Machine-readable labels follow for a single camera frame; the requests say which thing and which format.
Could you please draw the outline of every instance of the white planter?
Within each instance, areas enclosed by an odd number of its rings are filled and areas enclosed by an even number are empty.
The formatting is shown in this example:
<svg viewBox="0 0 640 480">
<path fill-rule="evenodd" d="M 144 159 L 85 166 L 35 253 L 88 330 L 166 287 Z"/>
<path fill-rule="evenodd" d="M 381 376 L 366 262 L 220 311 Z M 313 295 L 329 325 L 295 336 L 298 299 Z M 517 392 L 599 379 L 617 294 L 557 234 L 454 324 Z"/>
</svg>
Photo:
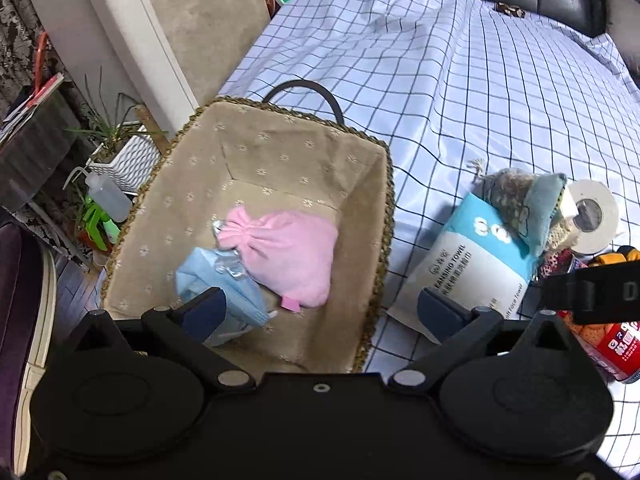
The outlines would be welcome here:
<svg viewBox="0 0 640 480">
<path fill-rule="evenodd" d="M 93 155 L 100 150 L 99 146 Z M 149 136 L 134 136 L 124 145 L 120 153 L 109 164 L 87 161 L 89 170 L 107 174 L 121 190 L 136 193 L 151 175 L 151 170 L 160 159 L 160 152 Z"/>
</svg>

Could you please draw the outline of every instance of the red can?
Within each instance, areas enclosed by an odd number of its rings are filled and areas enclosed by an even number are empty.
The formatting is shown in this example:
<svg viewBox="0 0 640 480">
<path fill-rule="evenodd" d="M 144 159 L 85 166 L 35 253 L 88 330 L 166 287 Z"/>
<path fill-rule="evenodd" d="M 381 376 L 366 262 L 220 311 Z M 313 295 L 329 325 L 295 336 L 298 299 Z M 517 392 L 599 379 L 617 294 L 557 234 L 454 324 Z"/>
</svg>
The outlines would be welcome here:
<svg viewBox="0 0 640 480">
<path fill-rule="evenodd" d="M 558 311 L 584 351 L 622 383 L 640 379 L 640 330 L 638 322 L 576 325 L 571 312 Z"/>
</svg>

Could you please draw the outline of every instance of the basket handle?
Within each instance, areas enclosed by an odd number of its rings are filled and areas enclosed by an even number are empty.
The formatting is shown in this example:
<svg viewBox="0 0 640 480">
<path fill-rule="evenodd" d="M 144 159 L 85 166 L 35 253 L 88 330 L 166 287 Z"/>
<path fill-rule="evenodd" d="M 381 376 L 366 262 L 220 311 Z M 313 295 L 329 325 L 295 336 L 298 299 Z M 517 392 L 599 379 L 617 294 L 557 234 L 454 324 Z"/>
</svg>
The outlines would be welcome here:
<svg viewBox="0 0 640 480">
<path fill-rule="evenodd" d="M 340 110 L 338 101 L 335 100 L 335 97 L 331 92 L 329 92 L 324 86 L 316 83 L 315 81 L 308 81 L 307 79 L 292 79 L 291 81 L 284 82 L 272 88 L 270 92 L 265 95 L 264 99 L 262 99 L 262 102 L 268 103 L 277 93 L 286 90 L 287 88 L 294 88 L 297 86 L 314 90 L 315 92 L 318 92 L 322 97 L 324 97 L 324 100 L 329 103 L 329 106 L 334 113 L 335 122 L 340 124 L 340 126 L 344 126 L 344 114 L 342 113 L 342 110 Z"/>
<path fill-rule="evenodd" d="M 39 94 L 42 89 L 42 70 L 44 69 L 44 51 L 47 48 L 47 38 L 49 35 L 45 30 L 38 38 L 38 48 L 36 50 L 36 60 L 33 65 L 33 72 L 35 78 L 33 95 Z"/>
</svg>

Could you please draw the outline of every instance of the black strap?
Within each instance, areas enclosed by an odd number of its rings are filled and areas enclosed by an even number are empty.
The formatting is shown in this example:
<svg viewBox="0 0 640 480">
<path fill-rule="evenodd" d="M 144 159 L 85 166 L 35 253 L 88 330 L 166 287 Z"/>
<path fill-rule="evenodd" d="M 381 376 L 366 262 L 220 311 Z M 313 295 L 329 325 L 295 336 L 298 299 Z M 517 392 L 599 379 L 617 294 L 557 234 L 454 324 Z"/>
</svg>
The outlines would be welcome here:
<svg viewBox="0 0 640 480">
<path fill-rule="evenodd" d="M 344 126 L 344 115 L 342 110 L 340 110 L 340 105 L 338 101 L 335 100 L 334 95 L 329 92 L 324 86 L 316 83 L 315 81 L 308 81 L 306 79 L 292 79 L 291 81 L 284 82 L 279 84 L 275 88 L 272 88 L 271 91 L 265 95 L 264 99 L 262 99 L 263 103 L 268 103 L 277 93 L 286 90 L 287 88 L 294 88 L 296 86 L 301 86 L 303 88 L 309 88 L 310 90 L 314 90 L 318 92 L 324 99 L 329 103 L 331 110 L 335 116 L 335 122 L 340 124 L 340 126 Z"/>
</svg>

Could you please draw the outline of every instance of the pink pouch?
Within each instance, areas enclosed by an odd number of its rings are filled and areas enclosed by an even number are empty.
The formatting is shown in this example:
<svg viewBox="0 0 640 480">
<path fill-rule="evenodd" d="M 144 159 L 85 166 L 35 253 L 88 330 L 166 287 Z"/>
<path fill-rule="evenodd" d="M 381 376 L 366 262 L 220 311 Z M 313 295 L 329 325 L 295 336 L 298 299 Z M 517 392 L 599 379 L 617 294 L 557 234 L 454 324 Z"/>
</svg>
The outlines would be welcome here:
<svg viewBox="0 0 640 480">
<path fill-rule="evenodd" d="M 232 209 L 218 233 L 221 249 L 238 249 L 249 274 L 282 296 L 282 306 L 326 303 L 338 229 L 324 218 L 277 211 L 253 220 L 244 206 Z"/>
</svg>

